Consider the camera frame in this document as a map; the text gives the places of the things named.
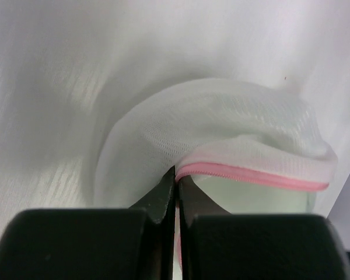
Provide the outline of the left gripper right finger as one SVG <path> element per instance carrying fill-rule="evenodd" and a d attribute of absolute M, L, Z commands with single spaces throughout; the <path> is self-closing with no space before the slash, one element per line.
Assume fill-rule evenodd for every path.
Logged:
<path fill-rule="evenodd" d="M 178 183 L 184 279 L 350 279 L 350 252 L 313 214 L 231 214 Z"/>

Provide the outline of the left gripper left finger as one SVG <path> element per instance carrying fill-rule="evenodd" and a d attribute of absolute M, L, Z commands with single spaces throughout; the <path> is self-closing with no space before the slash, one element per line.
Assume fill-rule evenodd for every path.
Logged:
<path fill-rule="evenodd" d="M 0 279 L 172 279 L 175 171 L 128 208 L 29 209 L 0 239 Z"/>

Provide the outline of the white mesh bag pink trim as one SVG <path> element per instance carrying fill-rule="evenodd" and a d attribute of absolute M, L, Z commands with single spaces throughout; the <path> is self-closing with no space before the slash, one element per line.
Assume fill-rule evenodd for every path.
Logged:
<path fill-rule="evenodd" d="M 112 127 L 99 156 L 97 206 L 137 202 L 171 168 L 234 214 L 309 213 L 337 156 L 312 108 L 290 93 L 225 79 L 168 87 Z"/>

